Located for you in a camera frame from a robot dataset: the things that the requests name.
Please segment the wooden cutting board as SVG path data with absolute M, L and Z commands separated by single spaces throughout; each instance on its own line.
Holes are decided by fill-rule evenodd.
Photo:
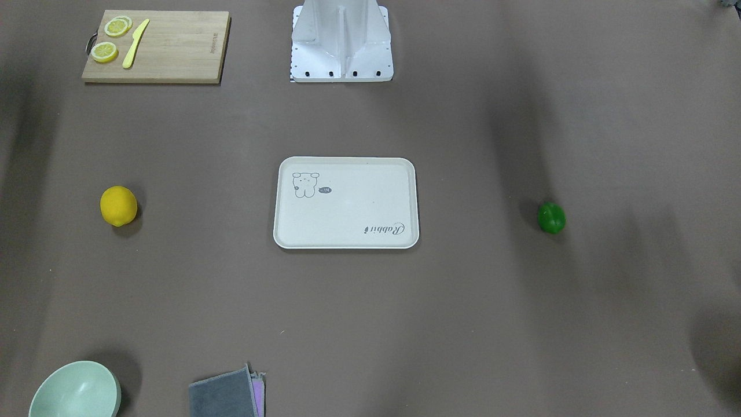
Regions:
M 117 38 L 104 32 L 116 16 L 128 16 L 132 29 Z M 130 69 L 123 59 L 132 43 L 132 34 L 150 19 Z M 228 11 L 114 10 L 103 12 L 97 42 L 113 42 L 119 55 L 110 63 L 96 63 L 88 57 L 82 72 L 87 83 L 219 84 L 229 39 Z

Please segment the grey folded cloth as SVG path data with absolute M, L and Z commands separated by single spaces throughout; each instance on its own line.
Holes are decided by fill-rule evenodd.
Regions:
M 188 386 L 190 416 L 265 416 L 265 373 L 249 365 Z

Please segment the green lime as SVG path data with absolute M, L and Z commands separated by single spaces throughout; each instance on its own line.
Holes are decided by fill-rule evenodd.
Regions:
M 543 232 L 559 234 L 566 227 L 566 212 L 554 202 L 544 202 L 539 206 L 537 222 Z

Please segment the mint green bowl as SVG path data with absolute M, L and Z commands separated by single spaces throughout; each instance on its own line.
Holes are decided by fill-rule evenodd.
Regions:
M 37 388 L 29 416 L 117 416 L 122 388 L 113 372 L 95 361 L 58 368 Z

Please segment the yellow plastic knife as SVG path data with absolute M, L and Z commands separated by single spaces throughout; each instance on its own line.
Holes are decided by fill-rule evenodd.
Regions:
M 125 70 L 130 69 L 133 66 L 133 61 L 135 60 L 135 56 L 137 55 L 137 50 L 138 50 L 138 46 L 140 45 L 141 37 L 146 31 L 146 27 L 148 26 L 149 23 L 150 23 L 150 19 L 145 19 L 133 32 L 132 43 L 122 62 L 123 69 Z

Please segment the cream rabbit tray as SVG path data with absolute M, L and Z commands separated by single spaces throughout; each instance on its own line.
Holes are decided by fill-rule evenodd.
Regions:
M 284 249 L 412 248 L 419 240 L 415 166 L 404 158 L 286 158 L 273 239 Z

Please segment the lemon slice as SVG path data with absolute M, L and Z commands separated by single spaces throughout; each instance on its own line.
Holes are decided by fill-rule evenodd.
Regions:
M 124 34 L 127 34 L 132 26 L 133 21 L 130 17 L 116 16 L 105 24 L 104 32 L 109 35 L 109 37 L 117 38 Z
M 99 42 L 90 49 L 89 56 L 96 63 L 110 63 L 119 55 L 119 48 L 113 42 Z

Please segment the yellow lemon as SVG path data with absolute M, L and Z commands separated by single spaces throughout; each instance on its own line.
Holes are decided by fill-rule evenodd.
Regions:
M 104 221 L 114 227 L 121 227 L 132 222 L 137 216 L 137 198 L 129 188 L 112 186 L 101 195 L 100 210 Z

